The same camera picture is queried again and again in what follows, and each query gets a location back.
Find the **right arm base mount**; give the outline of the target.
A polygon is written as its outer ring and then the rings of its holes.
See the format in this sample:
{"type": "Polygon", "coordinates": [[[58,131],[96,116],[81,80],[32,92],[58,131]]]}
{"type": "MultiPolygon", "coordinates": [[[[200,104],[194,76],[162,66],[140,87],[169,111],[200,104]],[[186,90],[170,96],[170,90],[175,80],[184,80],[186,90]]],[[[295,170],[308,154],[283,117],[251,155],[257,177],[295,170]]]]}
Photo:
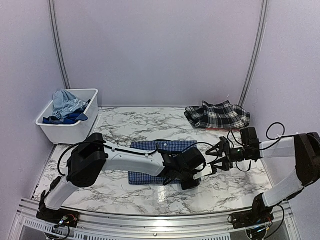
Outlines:
{"type": "Polygon", "coordinates": [[[247,228],[255,225],[269,223],[274,220],[273,207],[266,206],[263,194],[257,195],[250,210],[234,212],[229,215],[228,222],[234,229],[247,228]]]}

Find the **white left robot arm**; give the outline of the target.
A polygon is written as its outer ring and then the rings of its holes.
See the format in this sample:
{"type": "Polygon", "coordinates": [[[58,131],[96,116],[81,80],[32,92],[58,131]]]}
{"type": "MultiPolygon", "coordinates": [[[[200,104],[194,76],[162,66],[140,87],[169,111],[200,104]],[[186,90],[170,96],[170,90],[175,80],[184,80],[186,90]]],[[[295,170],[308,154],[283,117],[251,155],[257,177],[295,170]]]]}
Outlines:
{"type": "Polygon", "coordinates": [[[94,185],[102,171],[127,171],[173,180],[181,183],[194,181],[204,171],[206,159],[194,146],[182,151],[161,150],[157,143],[148,150],[128,148],[104,141],[102,134],[94,133],[86,140],[67,148],[71,155],[59,177],[41,194],[39,209],[53,223],[63,219],[63,203],[78,189],[94,185]]]}

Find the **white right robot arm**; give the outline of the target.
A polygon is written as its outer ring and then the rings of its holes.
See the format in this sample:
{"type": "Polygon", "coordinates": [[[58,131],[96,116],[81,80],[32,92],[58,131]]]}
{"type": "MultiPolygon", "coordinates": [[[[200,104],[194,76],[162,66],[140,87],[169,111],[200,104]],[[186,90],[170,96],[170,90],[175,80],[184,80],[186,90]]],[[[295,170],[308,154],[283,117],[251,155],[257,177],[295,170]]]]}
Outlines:
{"type": "Polygon", "coordinates": [[[253,198],[284,180],[295,168],[293,157],[243,161],[230,171],[211,176],[212,194],[205,203],[209,211],[230,211],[249,207],[253,198]]]}

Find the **light blue garment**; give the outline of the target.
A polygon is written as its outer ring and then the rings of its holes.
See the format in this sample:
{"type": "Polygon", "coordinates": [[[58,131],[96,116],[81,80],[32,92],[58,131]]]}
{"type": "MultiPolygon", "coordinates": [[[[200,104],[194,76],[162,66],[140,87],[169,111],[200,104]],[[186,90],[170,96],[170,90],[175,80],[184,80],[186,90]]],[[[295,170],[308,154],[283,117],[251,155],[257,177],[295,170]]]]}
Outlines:
{"type": "Polygon", "coordinates": [[[88,106],[88,102],[79,99],[71,92],[61,89],[57,90],[52,97],[53,116],[59,120],[64,120],[67,115],[70,115],[78,110],[84,111],[88,106]]]}

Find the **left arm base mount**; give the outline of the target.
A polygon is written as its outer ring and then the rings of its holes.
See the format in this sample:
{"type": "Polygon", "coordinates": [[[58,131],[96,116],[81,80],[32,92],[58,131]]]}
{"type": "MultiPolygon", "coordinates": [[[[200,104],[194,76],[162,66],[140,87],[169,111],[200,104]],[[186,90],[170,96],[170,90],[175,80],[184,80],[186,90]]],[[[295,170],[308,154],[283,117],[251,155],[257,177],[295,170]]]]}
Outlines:
{"type": "Polygon", "coordinates": [[[52,210],[45,207],[37,211],[36,218],[55,225],[68,225],[69,227],[75,228],[78,225],[80,213],[62,208],[52,210]]]}

